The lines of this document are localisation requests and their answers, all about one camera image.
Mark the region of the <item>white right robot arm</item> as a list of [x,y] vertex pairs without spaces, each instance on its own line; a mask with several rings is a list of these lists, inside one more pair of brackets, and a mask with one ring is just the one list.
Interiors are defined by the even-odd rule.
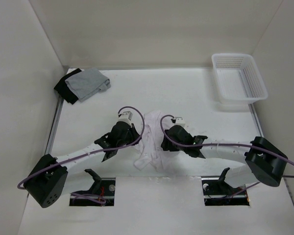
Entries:
[[239,162],[242,166],[227,166],[220,174],[217,186],[220,192],[230,193],[244,184],[260,182],[278,187],[286,162],[272,154],[244,146],[223,146],[207,136],[192,136],[181,125],[166,129],[161,148],[164,151],[182,151],[192,158],[218,158]]

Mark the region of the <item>white tank top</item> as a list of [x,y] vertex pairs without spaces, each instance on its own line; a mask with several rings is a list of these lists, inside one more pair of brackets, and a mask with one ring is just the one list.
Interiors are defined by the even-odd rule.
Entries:
[[140,153],[139,159],[134,162],[138,170],[151,165],[158,172],[173,173],[173,160],[179,152],[164,151],[161,144],[164,134],[160,127],[160,119],[165,114],[162,111],[151,111],[144,114],[145,130],[140,142],[134,146]]

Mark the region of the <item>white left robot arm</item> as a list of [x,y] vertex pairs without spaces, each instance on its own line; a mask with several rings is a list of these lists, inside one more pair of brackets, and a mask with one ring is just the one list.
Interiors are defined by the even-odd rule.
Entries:
[[67,176],[75,166],[85,163],[96,154],[102,154],[106,161],[115,156],[118,150],[136,145],[141,137],[142,134],[137,132],[133,123],[118,121],[109,133],[95,140],[94,144],[62,156],[62,161],[50,154],[42,156],[20,185],[42,208],[47,208],[62,195]]

